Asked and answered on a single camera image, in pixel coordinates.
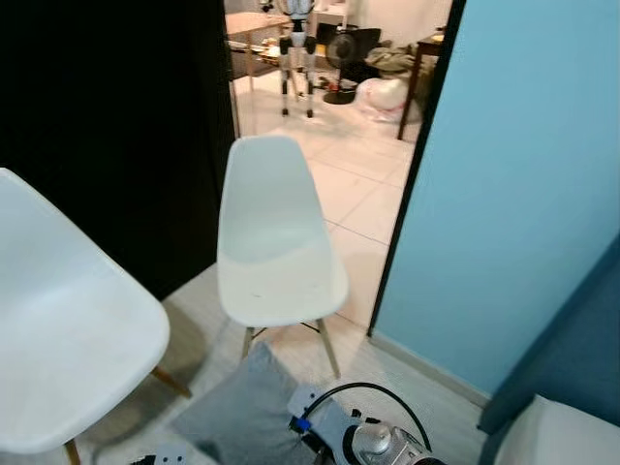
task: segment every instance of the gray cushion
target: gray cushion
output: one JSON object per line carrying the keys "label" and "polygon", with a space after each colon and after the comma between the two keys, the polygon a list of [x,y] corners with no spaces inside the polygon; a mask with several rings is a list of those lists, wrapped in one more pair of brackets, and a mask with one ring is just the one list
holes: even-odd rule
{"label": "gray cushion", "polygon": [[222,465],[311,464],[315,454],[289,430],[296,381],[265,343],[173,427]]}

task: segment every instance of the white bag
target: white bag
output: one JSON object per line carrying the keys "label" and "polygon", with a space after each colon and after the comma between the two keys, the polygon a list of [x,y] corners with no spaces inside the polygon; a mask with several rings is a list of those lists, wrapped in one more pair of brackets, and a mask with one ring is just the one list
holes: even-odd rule
{"label": "white bag", "polygon": [[[407,84],[398,78],[379,79],[373,77],[361,83],[356,90],[357,109],[372,121],[398,123],[407,98]],[[418,104],[412,101],[408,122],[420,121]]]}

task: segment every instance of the white wall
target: white wall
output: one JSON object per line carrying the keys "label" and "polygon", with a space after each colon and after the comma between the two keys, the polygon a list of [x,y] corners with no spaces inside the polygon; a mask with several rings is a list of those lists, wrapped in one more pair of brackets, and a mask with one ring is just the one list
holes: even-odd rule
{"label": "white wall", "polygon": [[380,27],[382,40],[397,46],[415,43],[448,22],[451,0],[354,0],[355,23],[360,27]]}

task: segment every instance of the electric fan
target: electric fan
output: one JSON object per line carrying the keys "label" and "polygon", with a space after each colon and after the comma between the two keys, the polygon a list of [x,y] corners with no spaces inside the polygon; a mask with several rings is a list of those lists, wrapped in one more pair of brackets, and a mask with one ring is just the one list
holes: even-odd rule
{"label": "electric fan", "polygon": [[327,63],[339,70],[338,81],[335,90],[329,90],[323,100],[328,104],[346,105],[354,100],[356,92],[354,89],[342,88],[342,69],[356,59],[357,43],[354,37],[347,32],[340,32],[327,46],[325,58]]}

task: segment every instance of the door frame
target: door frame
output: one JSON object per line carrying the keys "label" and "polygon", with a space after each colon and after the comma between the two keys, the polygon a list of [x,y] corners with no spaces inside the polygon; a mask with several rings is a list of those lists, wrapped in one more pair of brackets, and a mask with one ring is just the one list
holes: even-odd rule
{"label": "door frame", "polygon": [[422,125],[419,130],[418,140],[414,149],[414,158],[412,160],[411,167],[409,168],[409,174],[407,176],[407,182],[403,190],[403,197],[398,209],[398,215],[396,216],[396,222],[394,224],[394,230],[392,232],[391,241],[389,242],[389,248],[387,249],[386,264],[384,265],[384,271],[379,283],[379,290],[377,291],[377,298],[375,299],[375,305],[372,311],[372,317],[370,319],[370,326],[366,331],[368,337],[372,337],[377,318],[381,309],[381,302],[383,301],[384,294],[386,292],[386,285],[388,283],[389,271],[391,270],[394,256],[396,254],[396,247],[400,238],[400,232],[403,228],[405,221],[405,215],[409,204],[411,202],[411,195],[418,178],[419,167],[424,156],[424,149],[428,142],[428,136],[433,126],[433,119],[439,104],[442,89],[444,87],[444,81],[446,80],[446,73],[450,65],[450,59],[452,57],[452,50],[454,48],[454,42],[458,33],[458,27],[463,17],[463,10],[465,9],[465,3],[467,0],[453,0],[450,7],[448,24],[444,35],[444,42],[442,43],[442,51],[435,67],[435,76],[431,85],[430,94],[428,96],[428,102],[424,110],[422,117]]}

